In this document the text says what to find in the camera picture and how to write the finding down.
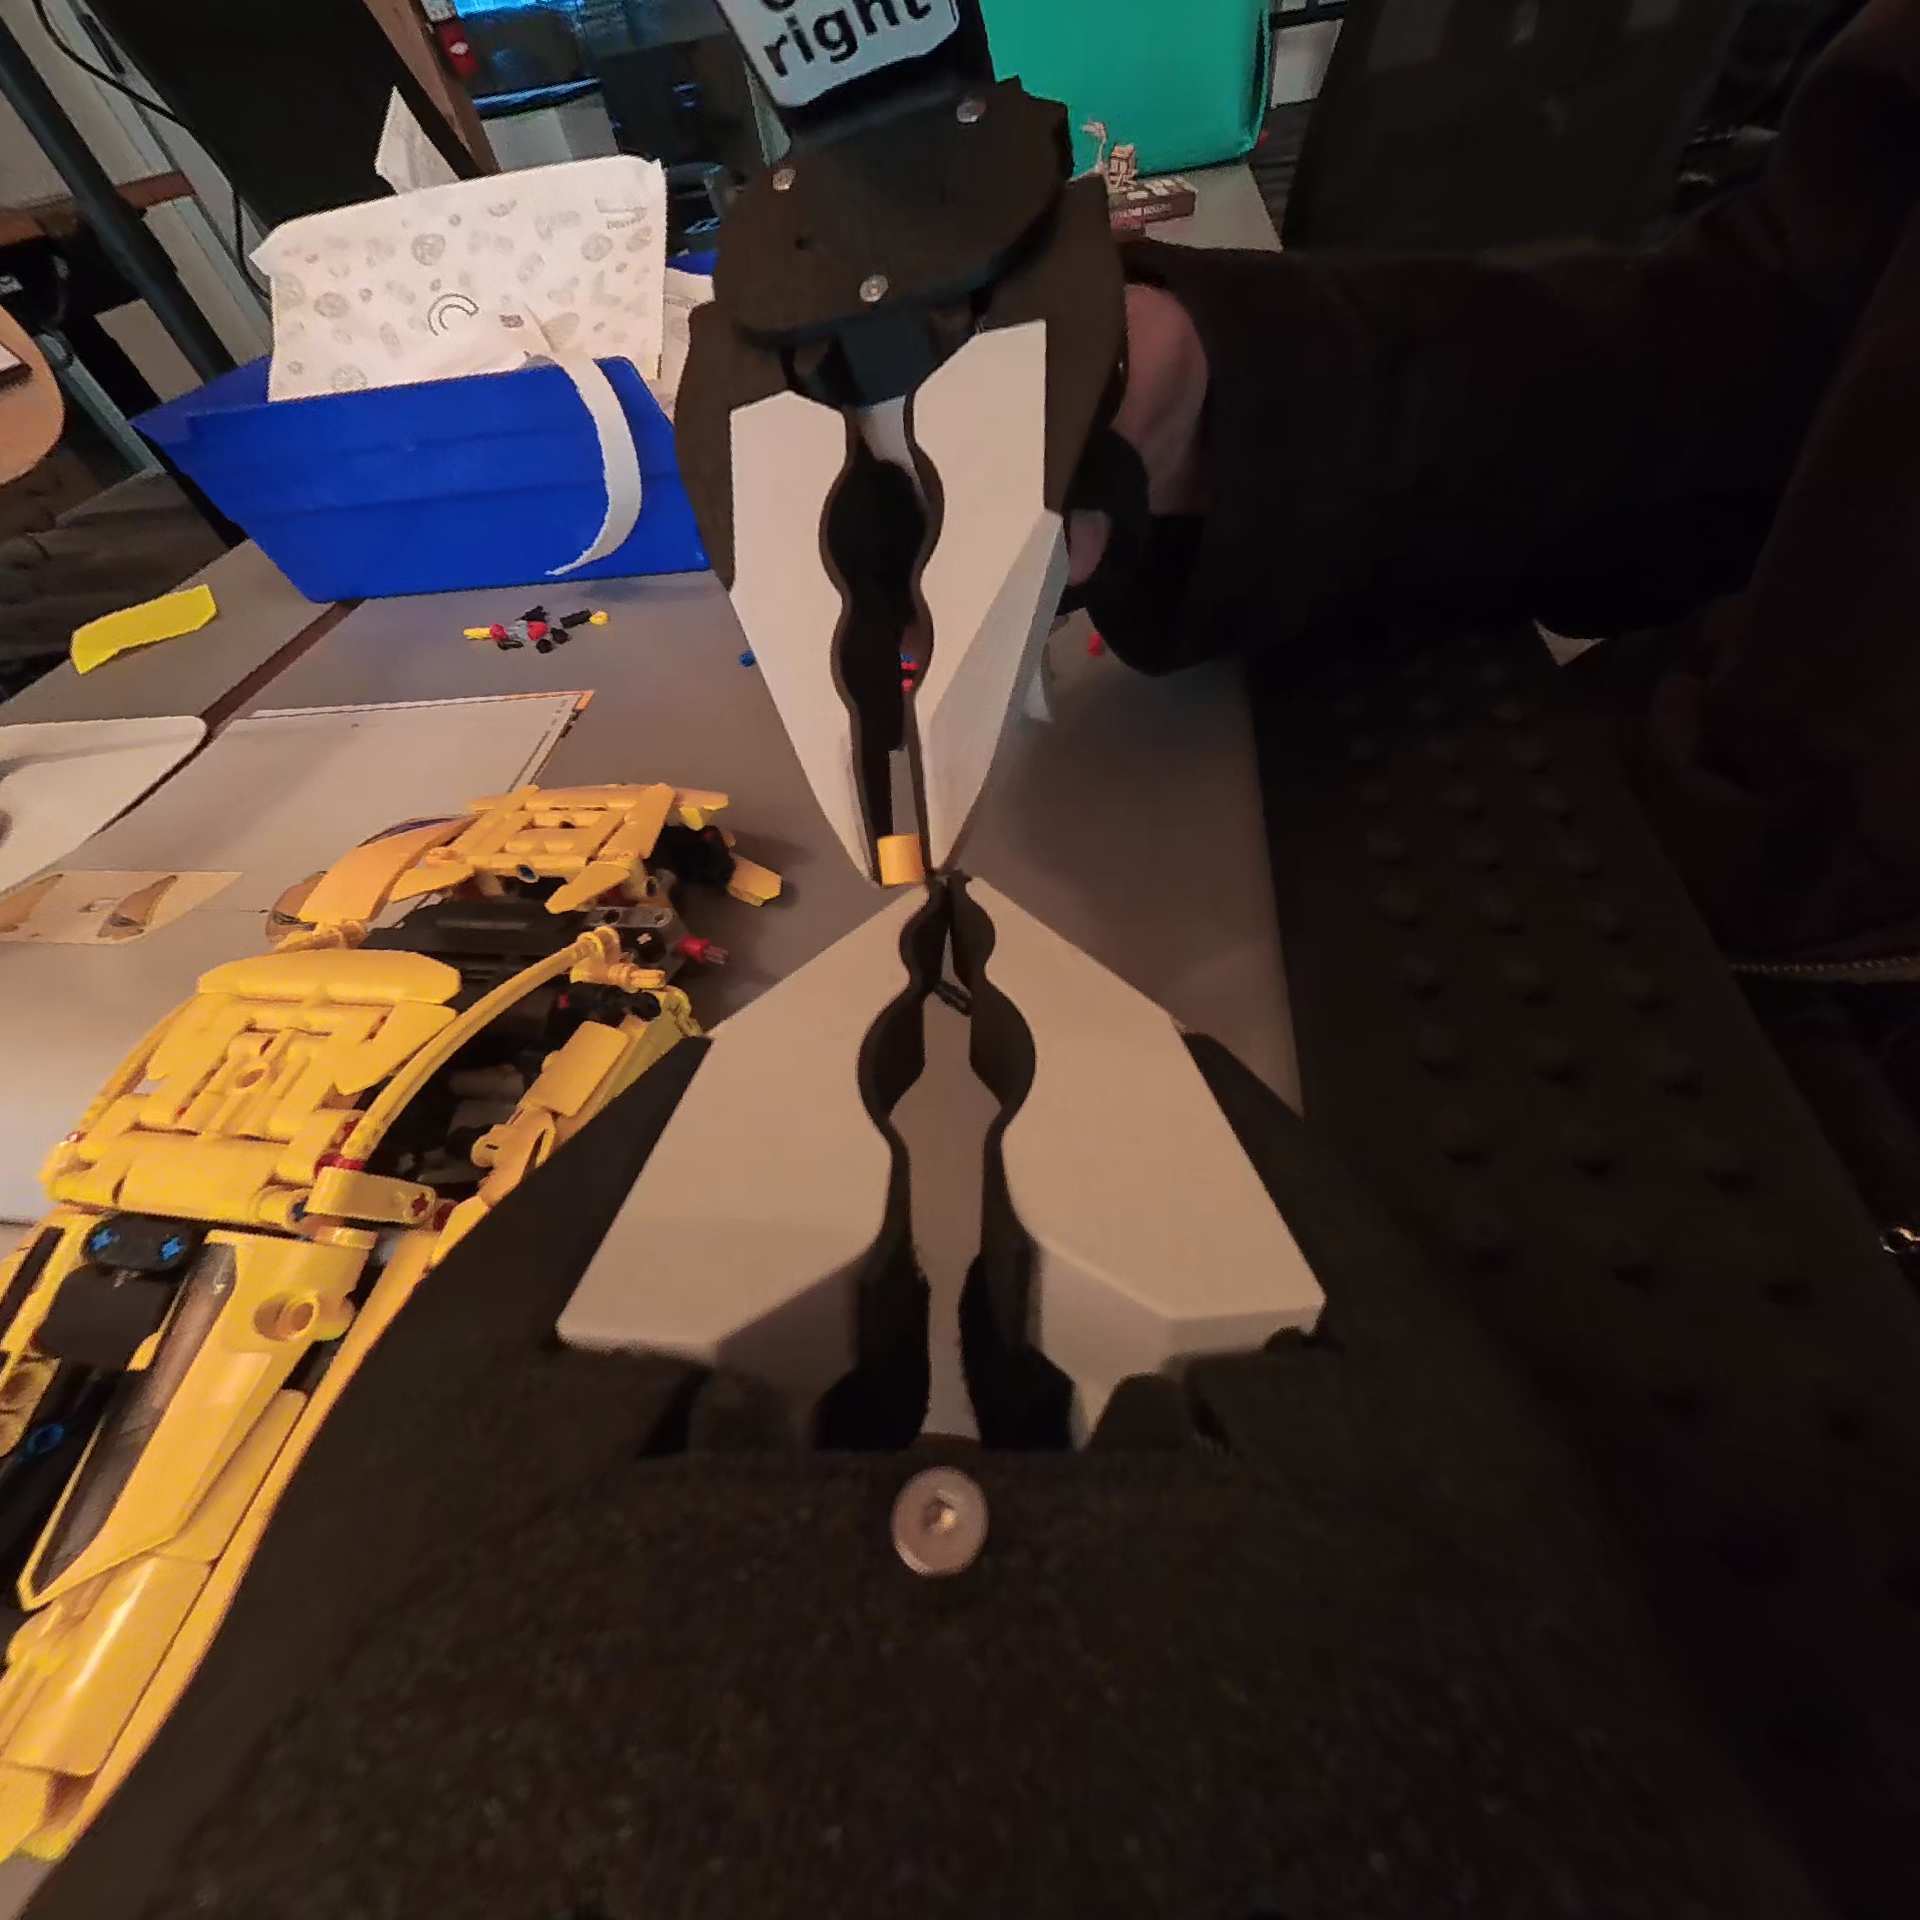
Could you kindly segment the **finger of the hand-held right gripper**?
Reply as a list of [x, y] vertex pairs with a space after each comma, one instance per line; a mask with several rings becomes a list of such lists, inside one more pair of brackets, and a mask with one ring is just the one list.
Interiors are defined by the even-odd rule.
[[839, 414], [780, 394], [735, 412], [731, 608], [802, 775], [855, 868], [921, 834], [921, 483], [906, 403]]
[[1065, 587], [1065, 519], [1047, 503], [1047, 370], [1042, 320], [992, 327], [911, 410], [940, 508], [919, 575], [928, 663], [912, 702], [936, 870], [954, 864]]

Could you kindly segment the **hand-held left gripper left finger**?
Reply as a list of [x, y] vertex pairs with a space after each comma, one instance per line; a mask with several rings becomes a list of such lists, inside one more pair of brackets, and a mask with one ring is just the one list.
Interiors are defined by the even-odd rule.
[[827, 1450], [928, 1416], [928, 1282], [896, 1107], [926, 1067], [947, 888], [874, 919], [714, 1029], [560, 1315], [591, 1354], [745, 1376]]

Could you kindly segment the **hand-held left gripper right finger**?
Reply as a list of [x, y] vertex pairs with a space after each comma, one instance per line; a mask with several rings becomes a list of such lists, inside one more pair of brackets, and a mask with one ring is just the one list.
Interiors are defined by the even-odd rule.
[[1137, 1378], [1316, 1327], [1256, 1157], [1284, 1101], [1015, 898], [951, 880], [969, 1064], [994, 1100], [963, 1364], [987, 1450], [1086, 1445]]

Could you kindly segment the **instruction booklet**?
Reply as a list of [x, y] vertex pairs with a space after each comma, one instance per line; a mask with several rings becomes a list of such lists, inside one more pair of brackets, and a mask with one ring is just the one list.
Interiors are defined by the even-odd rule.
[[577, 690], [266, 710], [6, 888], [3, 1215], [110, 1071], [207, 972], [268, 951], [270, 911], [384, 829], [530, 784]]

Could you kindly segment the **yellow toy brick car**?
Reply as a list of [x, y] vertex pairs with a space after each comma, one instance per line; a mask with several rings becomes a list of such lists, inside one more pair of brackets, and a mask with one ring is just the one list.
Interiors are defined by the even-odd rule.
[[704, 1031], [676, 888], [782, 877], [672, 784], [523, 786], [297, 885], [55, 1146], [6, 1259], [3, 1851], [59, 1861], [451, 1248]]

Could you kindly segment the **person's right hand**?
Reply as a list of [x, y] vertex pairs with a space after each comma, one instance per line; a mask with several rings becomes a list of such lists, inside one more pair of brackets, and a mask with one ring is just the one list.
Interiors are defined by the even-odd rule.
[[1068, 586], [1091, 587], [1112, 554], [1135, 565], [1153, 522], [1199, 519], [1210, 503], [1210, 360], [1174, 292], [1126, 288], [1121, 398], [1074, 476], [1065, 516]]

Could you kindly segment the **perforated grey panel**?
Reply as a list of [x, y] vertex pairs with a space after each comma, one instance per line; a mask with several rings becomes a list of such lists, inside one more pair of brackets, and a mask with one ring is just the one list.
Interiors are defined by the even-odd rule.
[[1915, 1295], [1534, 631], [1249, 670], [1308, 1123], [1552, 1400], [1838, 1916], [1915, 1916]]

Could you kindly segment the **blue storage bin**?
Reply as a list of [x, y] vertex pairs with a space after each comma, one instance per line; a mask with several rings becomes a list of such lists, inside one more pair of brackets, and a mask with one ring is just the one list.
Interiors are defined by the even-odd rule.
[[622, 356], [268, 395], [270, 360], [135, 430], [310, 600], [707, 572], [674, 428]]

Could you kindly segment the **white paper bag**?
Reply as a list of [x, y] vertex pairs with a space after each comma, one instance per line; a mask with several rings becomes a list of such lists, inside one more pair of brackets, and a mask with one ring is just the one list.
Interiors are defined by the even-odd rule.
[[609, 560], [644, 479], [609, 364], [665, 370], [668, 172], [612, 155], [394, 190], [276, 226], [254, 251], [272, 291], [272, 403], [390, 394], [529, 367], [583, 404], [603, 506], [559, 575]]

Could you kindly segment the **black mesh office chair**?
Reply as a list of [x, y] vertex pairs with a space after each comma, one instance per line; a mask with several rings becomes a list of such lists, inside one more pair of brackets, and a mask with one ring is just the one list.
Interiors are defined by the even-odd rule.
[[1665, 226], [1713, 109], [1766, 104], [1831, 5], [1346, 5], [1280, 242], [1544, 253]]

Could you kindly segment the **yellow paper note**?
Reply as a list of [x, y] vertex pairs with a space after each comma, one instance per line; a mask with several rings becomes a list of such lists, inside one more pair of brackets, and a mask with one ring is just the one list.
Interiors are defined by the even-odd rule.
[[72, 632], [70, 663], [89, 675], [119, 655], [199, 632], [218, 615], [215, 591], [203, 582], [166, 591], [80, 623]]

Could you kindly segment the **white sign stand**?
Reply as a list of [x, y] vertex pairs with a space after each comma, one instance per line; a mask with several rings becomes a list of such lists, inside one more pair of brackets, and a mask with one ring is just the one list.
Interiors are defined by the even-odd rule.
[[207, 736], [196, 716], [3, 724], [3, 888], [58, 868]]

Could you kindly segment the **metal pole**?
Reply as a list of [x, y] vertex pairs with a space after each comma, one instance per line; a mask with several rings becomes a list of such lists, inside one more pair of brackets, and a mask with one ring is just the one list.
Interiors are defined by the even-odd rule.
[[142, 210], [110, 181], [10, 24], [3, 28], [3, 92], [42, 152], [59, 172], [70, 199], [79, 204], [112, 266], [155, 312], [186, 364], [202, 380], [232, 373], [233, 356], [182, 284], [176, 262], [146, 226]]

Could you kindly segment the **wooden post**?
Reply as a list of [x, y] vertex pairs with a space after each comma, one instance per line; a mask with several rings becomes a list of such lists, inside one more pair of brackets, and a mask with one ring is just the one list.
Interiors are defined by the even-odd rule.
[[480, 175], [495, 175], [497, 155], [490, 134], [442, 40], [442, 28], [458, 21], [455, 7], [451, 2], [367, 2], [367, 7], [415, 75], [415, 85], [433, 103], [416, 109], [424, 130], [433, 136], [446, 134], [452, 142], [448, 150], [459, 155], [459, 164], [470, 164]]

